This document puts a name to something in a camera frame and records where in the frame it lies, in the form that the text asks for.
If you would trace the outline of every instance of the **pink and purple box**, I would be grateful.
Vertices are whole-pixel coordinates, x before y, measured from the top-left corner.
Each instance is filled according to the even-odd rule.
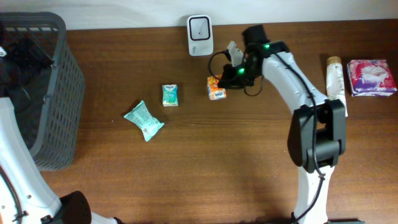
[[[386,60],[352,60],[347,69],[352,96],[390,96],[397,91]]]

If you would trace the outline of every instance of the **brown wood surface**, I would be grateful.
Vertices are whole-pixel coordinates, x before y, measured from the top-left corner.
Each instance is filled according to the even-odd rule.
[[[247,27],[214,26],[215,52],[230,40],[243,49]],[[340,56],[344,65],[387,59],[398,83],[398,20],[264,28],[270,39],[285,40],[321,92],[328,55]],[[227,99],[210,101],[209,57],[189,56],[185,27],[76,30],[68,32],[68,43],[86,92],[73,165],[42,173],[59,196],[80,190],[93,211],[126,223],[290,216],[298,193],[286,143],[291,115],[269,82],[257,97],[232,90]],[[225,63],[216,58],[215,72]],[[180,106],[162,106],[161,85],[167,83],[178,84]],[[396,223],[398,97],[351,97],[348,88],[346,94],[347,148],[330,183],[328,216]],[[165,123],[149,142],[123,118],[140,100]]]

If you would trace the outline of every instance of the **small box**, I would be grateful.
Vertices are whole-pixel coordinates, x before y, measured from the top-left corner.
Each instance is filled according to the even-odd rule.
[[[209,93],[210,100],[220,100],[226,98],[226,91],[224,88],[218,88],[218,82],[215,77],[207,78],[207,91]]]
[[[390,96],[397,91],[386,60],[352,60],[347,70],[352,96]]]
[[[177,85],[163,85],[163,106],[178,106]]]

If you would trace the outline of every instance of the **laundry basket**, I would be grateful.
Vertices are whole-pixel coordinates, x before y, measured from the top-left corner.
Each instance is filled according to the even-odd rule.
[[[30,104],[16,119],[40,170],[66,168],[75,155],[85,81],[66,42],[65,23],[50,12],[0,13],[0,22],[5,27],[2,46],[27,37],[53,60],[24,86]]]

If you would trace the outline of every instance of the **brown bottle cap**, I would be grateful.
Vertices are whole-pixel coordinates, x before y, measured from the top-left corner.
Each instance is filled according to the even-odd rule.
[[[341,63],[341,58],[339,56],[333,56],[328,58],[326,61],[327,65],[333,64],[333,63]]]

